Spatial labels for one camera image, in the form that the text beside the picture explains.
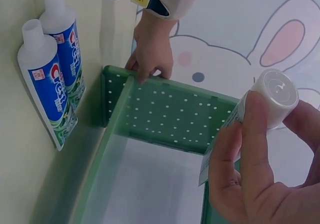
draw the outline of bunny cheek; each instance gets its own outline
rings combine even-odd
[[[287,22],[275,34],[261,57],[260,64],[270,67],[289,57],[301,44],[305,35],[305,26],[298,20]]]
[[[190,51],[184,51],[182,52],[179,56],[178,56],[178,64],[181,67],[188,67],[191,65],[192,63],[192,54]]]

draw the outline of bunny eye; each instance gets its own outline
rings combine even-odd
[[[205,79],[205,75],[202,72],[196,72],[192,75],[192,80],[194,80],[196,83],[201,83]]]

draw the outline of hand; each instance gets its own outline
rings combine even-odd
[[[136,49],[125,68],[137,71],[137,80],[143,84],[157,70],[162,78],[172,74],[173,57],[169,34],[177,21],[162,20],[143,11],[141,21],[134,31]]]
[[[284,124],[314,153],[304,184],[274,182],[264,98],[250,92],[243,124],[222,128],[209,162],[210,203],[232,223],[316,224],[320,219],[320,112],[300,101]],[[234,159],[241,147],[240,173]]]

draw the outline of white plastic tube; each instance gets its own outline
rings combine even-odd
[[[296,108],[299,102],[299,93],[289,77],[276,69],[267,69],[259,76],[252,88],[252,91],[260,93],[268,106],[267,128],[273,130],[277,128],[283,120]],[[243,122],[246,112],[246,93],[235,106],[222,127],[228,127],[235,121]],[[199,186],[208,180],[210,155],[215,145],[216,139],[205,151],[202,159],[199,175]]]

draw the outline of crest toothpaste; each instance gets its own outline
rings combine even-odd
[[[64,0],[45,0],[45,12],[40,21],[43,32],[57,42],[58,57],[70,102],[77,108],[85,90],[76,12]]]
[[[37,19],[27,21],[22,34],[24,43],[17,55],[18,63],[56,148],[61,151],[78,119],[68,99],[57,42],[44,35]]]
[[[267,69],[262,72],[250,90],[260,93],[268,105],[268,131],[276,129],[296,108],[299,102],[299,93],[294,84],[289,77],[276,69]],[[236,121],[244,121],[247,94],[238,102],[222,127],[228,127]],[[209,161],[215,141],[216,138],[208,146],[202,158],[199,186],[208,180]],[[234,162],[239,159],[240,154],[238,154]]]

